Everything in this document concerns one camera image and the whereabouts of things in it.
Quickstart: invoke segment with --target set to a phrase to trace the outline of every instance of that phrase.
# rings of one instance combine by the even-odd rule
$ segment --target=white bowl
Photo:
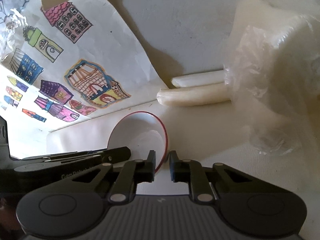
[[[161,120],[152,113],[139,111],[128,114],[114,127],[108,149],[127,146],[130,160],[146,160],[149,151],[156,151],[156,172],[166,160],[168,135]]]

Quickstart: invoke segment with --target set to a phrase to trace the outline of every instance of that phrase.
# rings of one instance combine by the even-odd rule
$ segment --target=cheese stick
[[[227,86],[224,83],[193,88],[160,90],[157,100],[165,106],[201,106],[229,101]]]
[[[180,76],[171,79],[172,85],[176,88],[199,87],[223,82],[223,70]]]

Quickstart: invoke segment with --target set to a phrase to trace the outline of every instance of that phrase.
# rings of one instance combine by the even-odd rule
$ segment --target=red rim
[[[156,167],[156,171],[155,171],[155,173],[156,173],[156,172],[160,169],[160,167],[162,166],[162,164],[164,163],[164,160],[165,160],[166,155],[167,155],[167,151],[168,151],[168,134],[167,134],[167,130],[165,129],[165,126],[164,126],[163,122],[160,120],[160,118],[159,118],[158,116],[154,115],[153,113],[146,112],[146,111],[136,111],[136,112],[127,114],[127,115],[126,115],[125,117],[123,117],[118,123],[120,123],[124,118],[128,117],[129,115],[136,114],[136,113],[145,113],[145,114],[150,114],[150,115],[152,115],[154,118],[156,118],[156,119],[159,121],[159,123],[161,124],[162,129],[163,129],[163,131],[164,131],[164,135],[165,135],[164,154],[163,154],[163,156],[162,156],[162,159],[161,159],[159,165]]]

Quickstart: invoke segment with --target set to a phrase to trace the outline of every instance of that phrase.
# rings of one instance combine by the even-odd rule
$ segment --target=drawn building
[[[41,10],[51,26],[56,26],[73,43],[92,26],[71,2],[61,3],[46,11],[43,8]]]
[[[22,109],[22,112],[24,112],[25,114],[27,114],[31,118],[37,119],[41,122],[45,122],[47,120],[46,118],[39,116],[39,114],[36,114],[35,112],[29,111],[27,109]]]
[[[71,111],[62,104],[54,103],[46,98],[37,97],[35,103],[54,117],[65,122],[73,122],[79,118],[79,114]]]
[[[76,112],[82,115],[89,115],[97,110],[92,106],[85,106],[81,102],[75,100],[70,100],[69,104],[71,109],[75,110]]]
[[[0,103],[0,105],[1,105],[1,107],[2,107],[2,109],[5,111],[5,110],[7,110],[7,107],[5,106],[5,105],[3,105],[3,104],[1,104]]]
[[[47,80],[41,80],[39,92],[63,105],[73,97],[73,94],[65,86]]]
[[[14,78],[12,76],[7,76],[7,78],[9,79],[10,83],[13,86],[20,88],[23,92],[27,92],[28,86],[26,86],[25,84],[23,84],[22,82],[20,82],[19,80],[17,80],[16,78]]]
[[[16,90],[14,90],[14,89],[12,89],[11,87],[6,87],[6,89],[5,89],[7,92],[8,92],[8,94],[11,96],[11,97],[13,97],[14,99],[16,99],[16,100],[18,100],[18,101],[20,101],[21,100],[21,98],[22,98],[22,94],[20,94],[18,91],[16,91]]]
[[[3,96],[4,101],[6,101],[9,105],[17,108],[17,106],[19,105],[19,103],[15,100],[13,100],[11,97],[9,96]]]
[[[10,61],[10,67],[18,77],[30,85],[33,84],[39,74],[43,71],[42,67],[20,49],[15,50]]]
[[[101,66],[83,59],[67,72],[65,79],[85,101],[99,108],[130,97]]]
[[[58,44],[44,36],[38,28],[32,26],[24,27],[23,37],[30,46],[39,50],[46,58],[51,60],[51,62],[54,62],[63,51]]]

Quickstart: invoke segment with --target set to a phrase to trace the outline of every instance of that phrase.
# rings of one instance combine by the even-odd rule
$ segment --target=plastic bag
[[[313,137],[307,104],[320,94],[320,0],[241,0],[226,52],[232,102],[260,153],[284,155]]]

